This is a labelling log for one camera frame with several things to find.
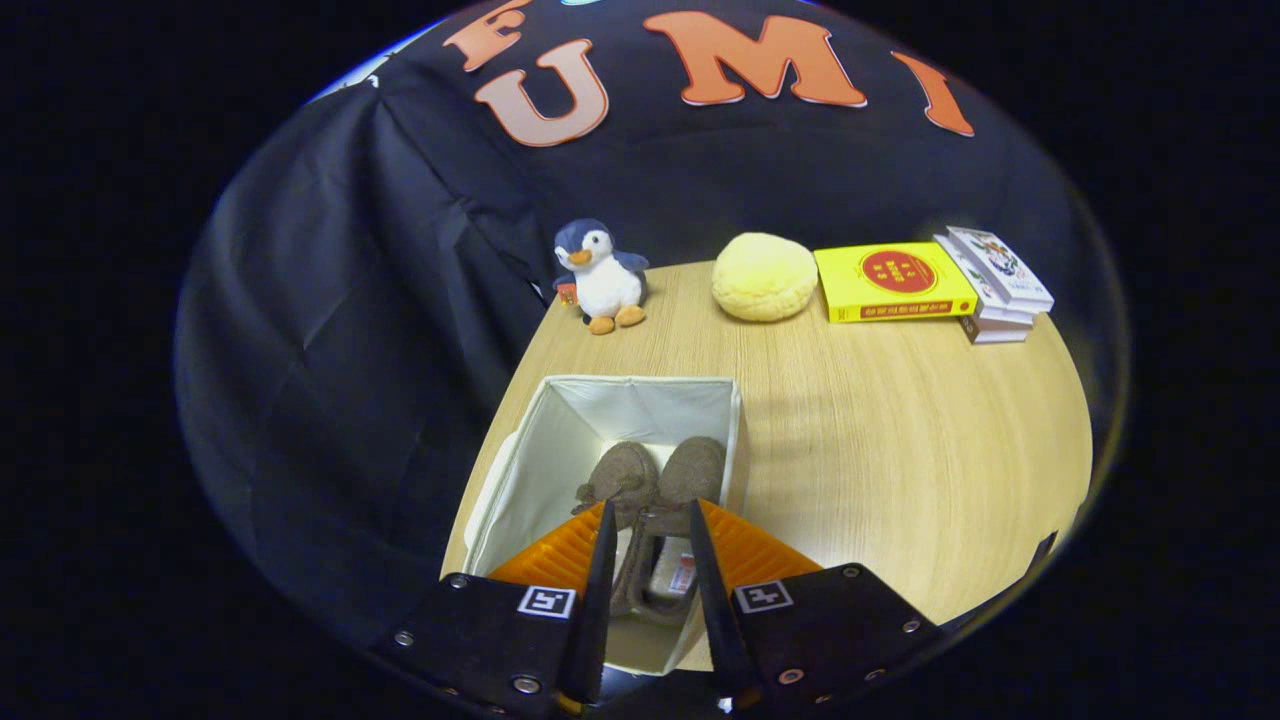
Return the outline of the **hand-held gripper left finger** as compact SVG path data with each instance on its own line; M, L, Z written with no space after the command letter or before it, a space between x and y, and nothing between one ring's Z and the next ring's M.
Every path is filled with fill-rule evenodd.
M600 694L616 546L614 505L596 503L502 571L442 578L376 660L475 716L579 716Z

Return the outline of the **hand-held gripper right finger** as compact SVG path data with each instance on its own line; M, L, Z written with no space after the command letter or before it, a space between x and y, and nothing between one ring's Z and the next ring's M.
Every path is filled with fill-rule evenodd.
M716 687L736 714L841 714L945 642L861 564L822 568L705 498L689 516Z

